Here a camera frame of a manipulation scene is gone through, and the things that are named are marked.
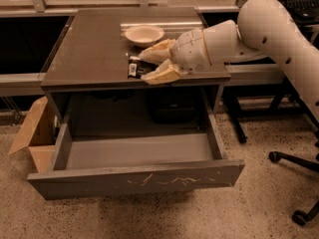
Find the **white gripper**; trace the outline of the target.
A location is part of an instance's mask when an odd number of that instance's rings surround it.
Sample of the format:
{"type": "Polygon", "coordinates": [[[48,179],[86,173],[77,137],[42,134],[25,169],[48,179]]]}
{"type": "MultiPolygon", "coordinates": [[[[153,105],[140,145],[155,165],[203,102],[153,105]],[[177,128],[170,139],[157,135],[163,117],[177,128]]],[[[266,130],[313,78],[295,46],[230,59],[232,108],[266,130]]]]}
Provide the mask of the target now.
{"type": "Polygon", "coordinates": [[[141,51],[139,58],[161,63],[154,71],[142,75],[142,80],[149,85],[171,83],[182,78],[187,71],[199,73],[210,67],[201,29],[184,32],[176,40],[162,40],[141,51]]]}

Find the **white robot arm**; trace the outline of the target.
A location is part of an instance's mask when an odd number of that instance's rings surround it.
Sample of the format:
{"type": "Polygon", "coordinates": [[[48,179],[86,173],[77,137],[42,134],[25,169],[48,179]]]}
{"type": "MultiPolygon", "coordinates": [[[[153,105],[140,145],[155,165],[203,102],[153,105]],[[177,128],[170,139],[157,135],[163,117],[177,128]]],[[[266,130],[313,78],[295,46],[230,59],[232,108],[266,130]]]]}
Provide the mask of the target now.
{"type": "Polygon", "coordinates": [[[302,35],[277,0],[248,0],[236,21],[184,32],[139,54],[140,59],[159,65],[142,76],[150,85],[210,71],[218,63],[247,62],[262,57],[278,65],[319,120],[319,50],[302,35]]]}

